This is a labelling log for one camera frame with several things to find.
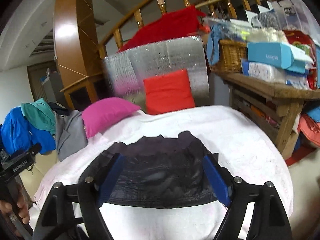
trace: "metal screw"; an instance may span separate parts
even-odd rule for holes
[[[54,187],[54,188],[59,188],[59,187],[62,186],[62,185],[63,185],[62,182],[58,181],[58,182],[56,182],[55,184],[53,184],[53,187]]]
[[[241,177],[234,177],[233,178],[235,183],[241,183],[242,182],[242,178]]]
[[[273,187],[274,185],[273,185],[273,183],[271,181],[267,181],[267,186],[268,187]]]
[[[93,182],[93,177],[86,177],[84,181],[86,183],[91,183],[91,182]]]

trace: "magenta cushion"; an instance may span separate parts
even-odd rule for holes
[[[122,98],[105,98],[88,106],[82,113],[87,138],[138,111],[140,106]]]

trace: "tile floor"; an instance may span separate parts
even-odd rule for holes
[[[307,239],[320,219],[320,149],[289,167],[293,183],[293,214],[289,218],[295,240]]]

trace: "blue gripper pad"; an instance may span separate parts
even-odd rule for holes
[[[202,166],[204,173],[206,174],[210,182],[212,190],[217,196],[217,199],[220,203],[224,204],[226,207],[229,207],[229,205],[231,204],[232,184],[226,182],[222,178],[221,174],[218,171],[221,171],[222,168],[210,154],[204,156]]]
[[[118,155],[114,164],[110,167],[108,175],[106,176],[104,182],[99,187],[99,198],[98,205],[102,206],[103,203],[106,203],[115,187],[118,178],[123,170],[124,166],[124,156]]]

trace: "wicker basket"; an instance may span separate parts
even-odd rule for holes
[[[248,58],[247,43],[231,40],[219,41],[220,58],[211,71],[241,72],[241,58]]]

